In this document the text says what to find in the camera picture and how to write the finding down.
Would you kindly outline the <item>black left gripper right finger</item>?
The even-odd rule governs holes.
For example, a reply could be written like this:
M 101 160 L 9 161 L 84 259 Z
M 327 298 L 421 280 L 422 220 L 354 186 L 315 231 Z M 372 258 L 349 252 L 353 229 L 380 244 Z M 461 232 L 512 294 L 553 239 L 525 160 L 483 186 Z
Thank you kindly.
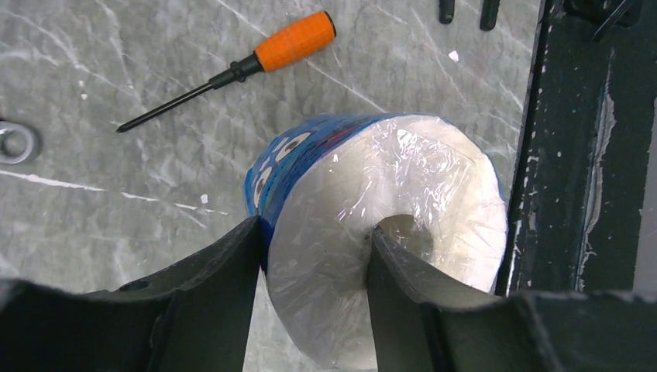
M 472 288 L 371 236 L 366 289 L 381 371 L 654 371 L 656 296 Z

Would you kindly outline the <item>blue roll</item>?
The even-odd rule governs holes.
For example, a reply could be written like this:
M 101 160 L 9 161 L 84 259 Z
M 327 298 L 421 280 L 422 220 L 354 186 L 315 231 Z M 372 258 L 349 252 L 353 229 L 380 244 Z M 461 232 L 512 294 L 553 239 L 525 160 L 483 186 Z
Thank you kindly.
M 382 221 L 405 248 L 489 292 L 507 238 L 490 158 L 435 115 L 320 115 L 280 136 L 246 173 L 261 218 L 273 307 L 295 346 L 325 369 L 377 365 L 366 294 Z

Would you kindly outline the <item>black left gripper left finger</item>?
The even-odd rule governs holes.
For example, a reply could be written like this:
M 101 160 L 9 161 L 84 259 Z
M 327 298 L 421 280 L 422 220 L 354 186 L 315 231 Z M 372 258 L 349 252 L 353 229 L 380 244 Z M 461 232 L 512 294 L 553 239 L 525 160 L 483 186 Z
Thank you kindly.
M 73 294 L 1 282 L 3 371 L 240 371 L 262 231 L 220 240 L 115 291 Z

